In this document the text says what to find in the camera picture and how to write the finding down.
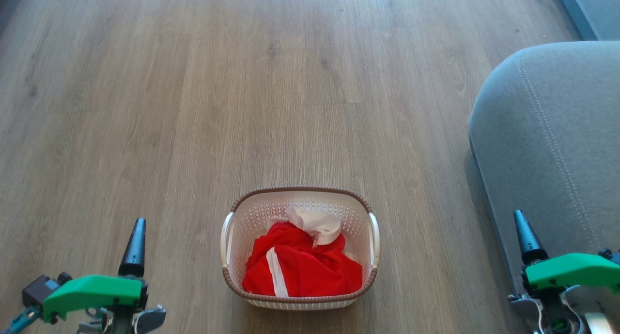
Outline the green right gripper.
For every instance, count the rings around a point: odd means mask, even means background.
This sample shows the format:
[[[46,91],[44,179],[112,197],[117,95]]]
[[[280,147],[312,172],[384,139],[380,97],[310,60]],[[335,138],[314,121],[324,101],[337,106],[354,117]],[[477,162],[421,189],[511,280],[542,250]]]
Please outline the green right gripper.
[[[569,253],[549,259],[523,211],[515,210],[513,217],[521,261],[527,266],[525,275],[533,289],[586,286],[606,287],[613,293],[619,291],[620,266],[617,263],[585,253]]]

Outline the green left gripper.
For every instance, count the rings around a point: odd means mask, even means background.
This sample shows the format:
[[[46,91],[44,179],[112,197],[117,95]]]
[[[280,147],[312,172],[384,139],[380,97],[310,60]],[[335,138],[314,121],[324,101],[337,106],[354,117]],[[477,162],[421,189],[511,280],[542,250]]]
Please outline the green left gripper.
[[[143,277],[145,273],[146,220],[138,218],[118,268],[119,276]],[[66,320],[70,312],[87,308],[144,308],[145,283],[136,278],[92,274],[70,280],[44,300],[43,321]]]

